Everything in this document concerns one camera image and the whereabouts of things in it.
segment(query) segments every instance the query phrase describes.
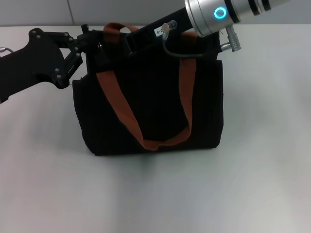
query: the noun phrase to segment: bag strap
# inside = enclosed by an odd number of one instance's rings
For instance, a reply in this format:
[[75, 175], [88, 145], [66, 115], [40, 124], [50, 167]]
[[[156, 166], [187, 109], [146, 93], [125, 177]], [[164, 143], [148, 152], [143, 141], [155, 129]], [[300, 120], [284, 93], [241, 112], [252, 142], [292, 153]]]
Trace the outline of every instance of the bag strap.
[[[137, 30], [135, 27], [125, 26], [123, 24], [117, 24], [117, 23], [110, 23], [107, 26], [108, 26], [108, 30], [106, 30], [106, 32], [109, 32], [109, 34], [107, 34], [108, 41], [112, 43], [119, 42], [120, 36], [117, 37], [117, 36], [111, 36], [111, 35], [113, 34], [120, 35], [121, 28], [127, 27], [133, 31]], [[190, 38], [192, 37], [192, 39], [193, 39], [193, 36], [195, 36], [194, 37], [195, 39], [197, 37], [196, 34], [187, 34], [187, 36], [188, 35], [190, 36]], [[160, 146], [174, 146], [174, 145], [177, 145], [179, 143], [186, 141], [190, 137], [191, 129], [192, 129], [192, 96], [193, 96], [195, 73], [196, 73], [196, 60], [195, 59], [189, 59], [189, 60], [181, 59], [180, 60], [180, 63], [179, 63], [179, 96], [180, 96], [180, 101], [185, 112], [185, 116], [188, 121], [188, 125], [178, 135], [166, 141], [153, 141], [153, 140], [146, 140], [143, 138], [139, 124], [133, 114], [131, 107], [129, 106], [126, 98], [124, 97], [120, 89], [117, 77], [113, 70], [97, 73], [97, 78], [108, 102], [112, 106], [120, 122], [128, 129], [128, 131], [135, 137], [135, 139], [145, 149], [156, 151], [159, 149]]]
[[131, 32], [137, 31], [137, 27], [121, 23], [108, 23], [104, 27], [104, 40], [106, 42], [118, 44], [120, 41], [120, 30], [128, 28]]

